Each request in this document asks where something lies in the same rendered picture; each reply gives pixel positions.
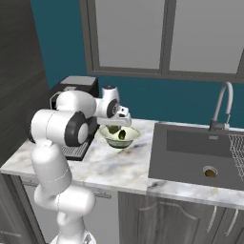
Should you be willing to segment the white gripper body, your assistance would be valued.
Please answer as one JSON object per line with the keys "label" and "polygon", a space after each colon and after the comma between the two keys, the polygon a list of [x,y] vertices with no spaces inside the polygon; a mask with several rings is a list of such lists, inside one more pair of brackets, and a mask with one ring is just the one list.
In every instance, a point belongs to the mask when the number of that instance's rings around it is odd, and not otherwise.
{"label": "white gripper body", "polygon": [[111,118],[97,116],[97,123],[99,125],[107,125],[107,126],[127,126],[129,127],[132,124],[132,118],[129,113],[117,113]]}

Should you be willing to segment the pale green bowl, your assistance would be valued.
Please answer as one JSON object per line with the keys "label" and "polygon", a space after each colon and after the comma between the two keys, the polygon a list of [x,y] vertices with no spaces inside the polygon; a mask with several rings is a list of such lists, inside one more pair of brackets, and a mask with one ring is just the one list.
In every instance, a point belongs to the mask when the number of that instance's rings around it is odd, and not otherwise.
{"label": "pale green bowl", "polygon": [[[121,130],[126,131],[126,137],[124,140],[118,139],[118,134]],[[101,126],[99,129],[99,132],[105,138],[107,143],[111,147],[116,148],[116,149],[128,148],[131,145],[131,143],[134,140],[138,139],[141,135],[140,131],[136,128],[133,128],[133,127],[122,126],[120,131],[115,133],[115,134],[111,134],[111,133],[109,133],[109,130],[106,126]]]}

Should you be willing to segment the grey sink basin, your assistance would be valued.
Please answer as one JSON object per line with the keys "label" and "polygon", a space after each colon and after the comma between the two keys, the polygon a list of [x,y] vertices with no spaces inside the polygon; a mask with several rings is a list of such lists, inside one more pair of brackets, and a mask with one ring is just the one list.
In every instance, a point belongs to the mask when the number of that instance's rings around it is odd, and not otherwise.
{"label": "grey sink basin", "polygon": [[228,134],[244,129],[210,132],[206,125],[154,124],[149,177],[244,191]]}

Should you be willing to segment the tall dark wood cabinet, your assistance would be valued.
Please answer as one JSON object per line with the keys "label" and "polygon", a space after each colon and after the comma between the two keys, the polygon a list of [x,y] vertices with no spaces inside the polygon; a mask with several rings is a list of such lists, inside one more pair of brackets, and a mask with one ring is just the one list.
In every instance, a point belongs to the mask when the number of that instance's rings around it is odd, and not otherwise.
{"label": "tall dark wood cabinet", "polygon": [[27,117],[48,96],[31,0],[0,0],[0,166],[26,141]]}

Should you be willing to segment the dark wood base cabinet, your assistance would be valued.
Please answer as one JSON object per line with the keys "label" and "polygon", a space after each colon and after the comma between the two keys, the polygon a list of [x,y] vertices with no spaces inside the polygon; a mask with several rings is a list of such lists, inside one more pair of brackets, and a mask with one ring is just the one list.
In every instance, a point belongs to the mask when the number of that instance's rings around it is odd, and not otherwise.
{"label": "dark wood base cabinet", "polygon": [[0,244],[47,244],[19,176],[0,173]]}

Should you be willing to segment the black coffee machine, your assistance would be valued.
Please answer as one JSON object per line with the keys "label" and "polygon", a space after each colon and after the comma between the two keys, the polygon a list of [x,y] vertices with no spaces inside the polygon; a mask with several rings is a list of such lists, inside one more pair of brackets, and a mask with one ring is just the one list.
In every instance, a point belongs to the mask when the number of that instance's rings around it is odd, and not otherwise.
{"label": "black coffee machine", "polygon": [[[89,76],[68,76],[56,84],[51,89],[50,96],[50,107],[52,109],[56,108],[56,99],[61,92],[65,91],[82,91],[91,94],[93,97],[99,96],[99,85],[96,77]],[[93,141],[94,135],[98,129],[98,124],[95,118],[90,118],[88,120],[89,125],[89,135],[86,141],[79,147],[62,147],[62,153],[66,156],[68,160],[81,161],[91,142]]]}

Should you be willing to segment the grey framed window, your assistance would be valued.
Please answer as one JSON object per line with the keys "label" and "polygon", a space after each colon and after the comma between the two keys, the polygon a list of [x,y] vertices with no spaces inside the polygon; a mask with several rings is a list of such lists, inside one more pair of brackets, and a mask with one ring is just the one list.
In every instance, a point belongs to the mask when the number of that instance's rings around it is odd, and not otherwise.
{"label": "grey framed window", "polygon": [[244,0],[79,0],[87,72],[244,84]]}

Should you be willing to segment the silver curved tap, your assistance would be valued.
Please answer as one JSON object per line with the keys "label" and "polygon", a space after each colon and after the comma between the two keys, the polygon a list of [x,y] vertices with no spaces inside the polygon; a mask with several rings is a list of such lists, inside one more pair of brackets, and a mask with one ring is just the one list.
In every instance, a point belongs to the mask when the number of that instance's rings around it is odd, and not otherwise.
{"label": "silver curved tap", "polygon": [[[220,111],[220,108],[222,105],[222,100],[223,100],[225,91],[228,91],[228,99],[227,99],[227,107],[226,107],[227,121],[224,124],[221,124],[218,122],[218,115],[219,115],[219,111]],[[213,118],[211,120],[210,127],[209,127],[210,132],[215,132],[217,130],[227,131],[230,128],[229,121],[231,118],[233,101],[234,101],[233,85],[231,82],[225,82],[222,85],[221,90],[218,95],[215,111],[214,111]]]}

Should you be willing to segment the grey wood cupboard door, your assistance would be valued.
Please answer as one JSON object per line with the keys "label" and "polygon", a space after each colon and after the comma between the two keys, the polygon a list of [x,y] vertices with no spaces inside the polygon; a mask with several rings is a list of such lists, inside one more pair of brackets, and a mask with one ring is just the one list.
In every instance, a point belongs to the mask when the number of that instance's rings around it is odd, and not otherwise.
{"label": "grey wood cupboard door", "polygon": [[118,193],[120,244],[212,244],[224,214],[214,206],[136,193]]}
{"label": "grey wood cupboard door", "polygon": [[222,219],[222,230],[220,231],[222,237],[220,244],[242,244],[244,242],[244,211],[239,210],[238,217],[235,221],[232,232],[229,236],[225,236],[230,223],[234,217],[234,209],[227,209]]}

